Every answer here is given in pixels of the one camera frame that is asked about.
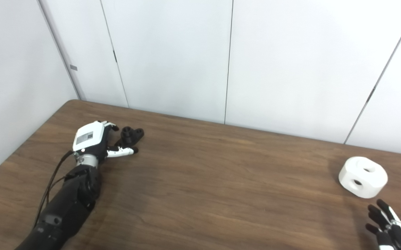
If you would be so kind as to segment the black and white left hand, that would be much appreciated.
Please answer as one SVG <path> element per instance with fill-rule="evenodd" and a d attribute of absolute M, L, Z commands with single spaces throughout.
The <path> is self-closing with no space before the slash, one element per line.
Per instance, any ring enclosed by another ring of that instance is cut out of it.
<path fill-rule="evenodd" d="M 72 145 L 77 165 L 97 167 L 106 158 L 118 158 L 138 153 L 135 147 L 144 136 L 141 128 L 126 126 L 120 130 L 120 139 L 109 145 L 109 134 L 118 131 L 119 127 L 108 121 L 94 121 L 79 128 Z"/>

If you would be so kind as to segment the black and white right hand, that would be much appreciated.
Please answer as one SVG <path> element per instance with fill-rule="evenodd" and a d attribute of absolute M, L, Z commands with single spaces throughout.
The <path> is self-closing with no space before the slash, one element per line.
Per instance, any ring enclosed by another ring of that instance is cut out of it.
<path fill-rule="evenodd" d="M 378 250 L 401 250 L 401 219 L 394 209 L 382 199 L 367 208 L 368 217 L 376 224 L 367 223 L 365 228 L 376 237 Z"/>

